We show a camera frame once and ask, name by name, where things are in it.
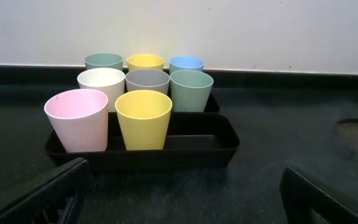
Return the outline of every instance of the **yellow cup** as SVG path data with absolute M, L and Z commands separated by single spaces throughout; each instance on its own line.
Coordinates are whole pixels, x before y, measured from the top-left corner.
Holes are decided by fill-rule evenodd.
M 152 90 L 136 90 L 116 101 L 119 126 L 127 150 L 163 149 L 172 101 Z
M 127 63 L 129 71 L 138 69 L 156 69 L 162 71 L 164 68 L 164 59 L 150 54 L 132 55 L 127 59 Z

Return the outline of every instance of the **green cup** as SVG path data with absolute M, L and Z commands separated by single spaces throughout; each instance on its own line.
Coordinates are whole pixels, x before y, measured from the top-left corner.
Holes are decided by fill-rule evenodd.
M 94 54 L 85 58 L 87 70 L 92 68 L 115 68 L 122 71 L 122 57 L 115 54 Z
M 179 70 L 171 74 L 172 111 L 204 112 L 214 80 L 194 70 Z

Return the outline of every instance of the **wall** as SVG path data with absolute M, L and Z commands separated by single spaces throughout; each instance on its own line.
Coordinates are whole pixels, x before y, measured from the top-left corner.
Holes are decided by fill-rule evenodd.
M 78 66 L 97 52 L 358 73 L 358 0 L 0 0 L 0 64 Z

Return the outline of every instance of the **black countertop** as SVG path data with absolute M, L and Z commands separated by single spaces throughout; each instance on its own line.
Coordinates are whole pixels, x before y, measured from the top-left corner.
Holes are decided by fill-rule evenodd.
M 74 85 L 0 85 L 0 192 L 55 167 L 44 103 Z M 93 174 L 78 223 L 286 223 L 279 182 L 297 166 L 358 201 L 358 88 L 213 88 L 241 140 L 227 168 Z

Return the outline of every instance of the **cup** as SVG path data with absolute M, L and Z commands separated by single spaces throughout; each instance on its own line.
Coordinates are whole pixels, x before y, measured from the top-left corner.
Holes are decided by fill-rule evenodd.
M 124 94 L 125 74 L 113 68 L 94 68 L 81 72 L 77 76 L 81 88 L 102 91 L 109 98 L 109 112 L 116 112 L 117 98 Z
M 174 112 L 203 112 L 214 80 L 193 70 L 171 74 L 171 98 Z
M 85 58 L 86 69 L 115 68 L 122 71 L 122 57 L 115 54 L 94 54 Z
M 172 101 L 152 90 L 136 90 L 116 101 L 119 126 L 127 150 L 163 149 Z
M 44 107 L 67 152 L 98 152 L 107 148 L 108 98 L 98 90 L 59 93 Z
M 127 59 L 128 70 L 156 69 L 162 71 L 164 59 L 151 54 L 132 55 Z
M 154 90 L 167 94 L 169 75 L 160 70 L 140 69 L 128 72 L 125 76 L 127 90 Z
M 169 60 L 169 74 L 179 70 L 194 70 L 202 72 L 204 62 L 196 57 L 179 56 Z

